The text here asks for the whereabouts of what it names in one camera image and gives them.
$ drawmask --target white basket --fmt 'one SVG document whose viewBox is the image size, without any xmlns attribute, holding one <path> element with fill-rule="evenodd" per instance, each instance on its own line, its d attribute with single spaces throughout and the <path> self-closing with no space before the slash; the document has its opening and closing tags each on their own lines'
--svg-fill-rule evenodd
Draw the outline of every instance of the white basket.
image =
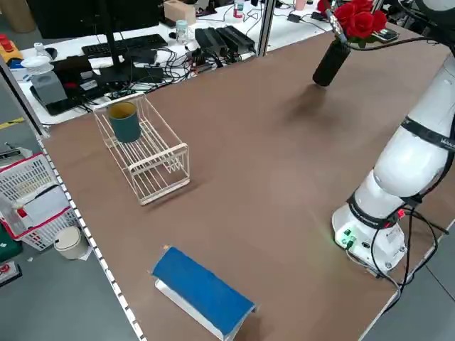
<svg viewBox="0 0 455 341">
<path fill-rule="evenodd" d="M 51 246 L 54 242 L 54 237 L 60 230 L 69 226 L 79 226 L 76 214 L 71 207 L 65 208 L 62 212 L 51 217 L 42 224 L 32 227 L 19 235 L 16 235 L 11 231 L 6 220 L 2 219 L 1 222 L 11 238 L 16 241 L 20 240 L 25 242 L 39 251 Z"/>
<path fill-rule="evenodd" d="M 117 102 L 136 105 L 141 137 L 135 142 L 118 142 L 109 123 L 107 109 Z M 133 94 L 101 104 L 94 110 L 106 147 L 114 156 L 140 205 L 152 202 L 190 182 L 188 145 L 164 121 L 144 94 Z"/>
<path fill-rule="evenodd" d="M 54 172 L 42 153 L 0 170 L 0 193 L 11 205 L 28 202 L 35 195 L 56 184 L 58 183 Z"/>
</svg>

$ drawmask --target blue book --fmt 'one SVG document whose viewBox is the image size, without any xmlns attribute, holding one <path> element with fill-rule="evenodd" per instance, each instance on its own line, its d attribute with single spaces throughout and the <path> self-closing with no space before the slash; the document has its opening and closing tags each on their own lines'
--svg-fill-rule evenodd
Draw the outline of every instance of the blue book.
<svg viewBox="0 0 455 341">
<path fill-rule="evenodd" d="M 155 265 L 155 287 L 220 340 L 232 340 L 255 304 L 170 247 Z"/>
</svg>

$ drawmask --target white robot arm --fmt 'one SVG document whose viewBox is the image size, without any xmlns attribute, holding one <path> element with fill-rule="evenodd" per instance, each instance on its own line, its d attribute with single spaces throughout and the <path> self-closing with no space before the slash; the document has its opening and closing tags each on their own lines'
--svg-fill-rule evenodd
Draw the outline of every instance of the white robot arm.
<svg viewBox="0 0 455 341">
<path fill-rule="evenodd" d="M 453 32 L 453 0 L 417 0 L 417 5 L 440 29 Z M 374 169 L 332 216 L 336 243 L 349 248 L 370 268 L 387 273 L 405 255 L 405 236 L 397 223 L 399 209 L 407 198 L 428 188 L 451 157 L 453 160 L 454 114 L 455 57 L 451 54 L 390 139 Z"/>
</svg>

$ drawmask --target brown table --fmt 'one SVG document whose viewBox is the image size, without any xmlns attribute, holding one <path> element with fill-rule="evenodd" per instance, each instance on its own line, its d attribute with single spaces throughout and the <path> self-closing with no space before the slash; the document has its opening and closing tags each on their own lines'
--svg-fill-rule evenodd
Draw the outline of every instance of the brown table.
<svg viewBox="0 0 455 341">
<path fill-rule="evenodd" d="M 149 340 L 215 338 L 154 288 L 173 244 L 260 305 L 236 340 L 356 340 L 394 289 L 349 261 L 331 214 L 360 184 L 447 50 L 425 42 L 352 53 L 328 89 L 319 36 L 149 95 L 191 151 L 191 183 L 145 207 L 92 116 L 45 142 Z M 447 226 L 450 175 L 422 212 Z M 413 259 L 431 245 L 416 227 Z"/>
</svg>

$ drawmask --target black keyboard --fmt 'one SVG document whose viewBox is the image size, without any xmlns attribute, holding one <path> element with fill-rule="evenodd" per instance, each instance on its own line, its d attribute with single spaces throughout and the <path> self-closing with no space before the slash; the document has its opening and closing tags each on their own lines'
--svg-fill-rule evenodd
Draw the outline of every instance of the black keyboard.
<svg viewBox="0 0 455 341">
<path fill-rule="evenodd" d="M 125 54 L 129 49 L 133 50 L 137 48 L 163 48 L 167 45 L 168 43 L 159 34 L 115 41 L 115 47 L 117 48 L 117 52 L 120 55 Z M 107 43 L 83 46 L 82 51 L 88 58 L 110 57 L 111 55 Z"/>
</svg>

